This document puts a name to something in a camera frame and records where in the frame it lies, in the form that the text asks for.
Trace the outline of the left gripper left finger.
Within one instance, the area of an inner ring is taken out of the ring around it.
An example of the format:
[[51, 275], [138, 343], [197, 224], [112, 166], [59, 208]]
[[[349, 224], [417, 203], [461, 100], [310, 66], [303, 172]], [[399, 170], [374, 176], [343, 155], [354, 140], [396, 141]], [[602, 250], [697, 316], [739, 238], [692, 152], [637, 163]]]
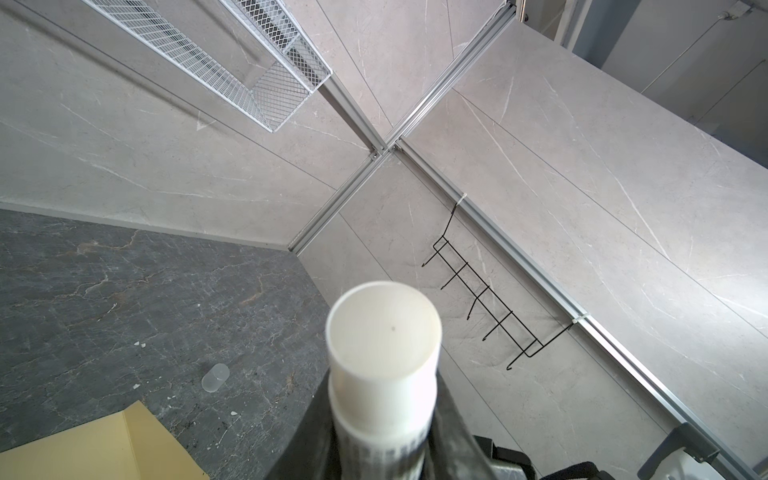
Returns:
[[288, 446], [265, 479], [338, 479], [339, 452], [327, 371]]

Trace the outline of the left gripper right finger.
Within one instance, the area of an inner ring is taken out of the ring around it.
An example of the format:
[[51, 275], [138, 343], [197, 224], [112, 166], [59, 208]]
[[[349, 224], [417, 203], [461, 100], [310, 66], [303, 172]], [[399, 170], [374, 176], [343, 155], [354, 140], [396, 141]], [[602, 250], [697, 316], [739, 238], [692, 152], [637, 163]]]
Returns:
[[427, 436], [423, 479], [495, 479], [496, 475], [469, 432], [440, 372], [437, 399]]

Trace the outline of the clear glue stick cap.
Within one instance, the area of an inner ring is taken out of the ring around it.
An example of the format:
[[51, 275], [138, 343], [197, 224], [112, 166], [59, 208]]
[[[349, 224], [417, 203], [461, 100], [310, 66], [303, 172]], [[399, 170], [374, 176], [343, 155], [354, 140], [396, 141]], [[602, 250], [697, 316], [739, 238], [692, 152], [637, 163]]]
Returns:
[[208, 393], [218, 391], [230, 377], [230, 369], [226, 364], [217, 363], [202, 377], [201, 387]]

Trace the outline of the white glue stick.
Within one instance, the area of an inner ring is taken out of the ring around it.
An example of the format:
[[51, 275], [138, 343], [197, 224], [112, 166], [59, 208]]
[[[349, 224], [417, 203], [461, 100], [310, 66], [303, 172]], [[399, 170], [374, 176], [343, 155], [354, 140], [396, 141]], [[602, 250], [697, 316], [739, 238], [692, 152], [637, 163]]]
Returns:
[[419, 478], [437, 400], [435, 306], [402, 283], [361, 284], [332, 306], [325, 338], [342, 478]]

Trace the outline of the yellow kraft envelope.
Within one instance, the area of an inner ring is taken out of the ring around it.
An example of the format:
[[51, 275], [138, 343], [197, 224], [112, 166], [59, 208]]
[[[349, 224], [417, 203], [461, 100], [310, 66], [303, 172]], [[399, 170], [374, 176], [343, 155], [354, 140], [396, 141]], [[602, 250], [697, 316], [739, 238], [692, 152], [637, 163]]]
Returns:
[[206, 479], [139, 401], [1, 454], [3, 479]]

